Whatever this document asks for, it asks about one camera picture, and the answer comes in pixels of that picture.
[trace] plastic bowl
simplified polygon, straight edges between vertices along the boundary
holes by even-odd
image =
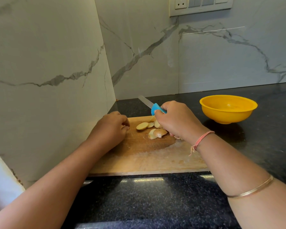
[[[206,96],[200,100],[203,113],[220,124],[230,124],[247,119],[257,108],[248,98],[230,95]]]

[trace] hand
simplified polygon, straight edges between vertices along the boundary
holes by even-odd
[[[161,108],[166,110],[167,114],[156,110],[155,117],[163,128],[170,132],[171,136],[175,135],[189,143],[195,143],[201,135],[209,131],[183,103],[169,101],[164,103]]]
[[[129,130],[129,121],[125,115],[118,111],[104,115],[92,129],[86,142],[97,142],[102,146],[102,150],[107,153],[117,146],[126,136]]]

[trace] right hand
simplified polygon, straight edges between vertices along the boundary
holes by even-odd
[[[175,135],[189,143],[195,143],[201,135],[209,131],[183,103],[169,101],[164,103],[161,108],[166,110],[167,114],[156,110],[155,117],[159,124],[170,132],[171,136]]]

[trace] wall socket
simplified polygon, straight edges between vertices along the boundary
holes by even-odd
[[[187,8],[187,0],[175,0],[175,9]]]

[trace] light switch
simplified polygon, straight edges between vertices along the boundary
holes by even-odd
[[[203,0],[202,1],[202,5],[213,5],[214,4],[214,0]]]
[[[201,0],[189,0],[188,7],[201,6]]]
[[[216,0],[215,4],[226,3],[226,2],[228,2],[228,0]]]

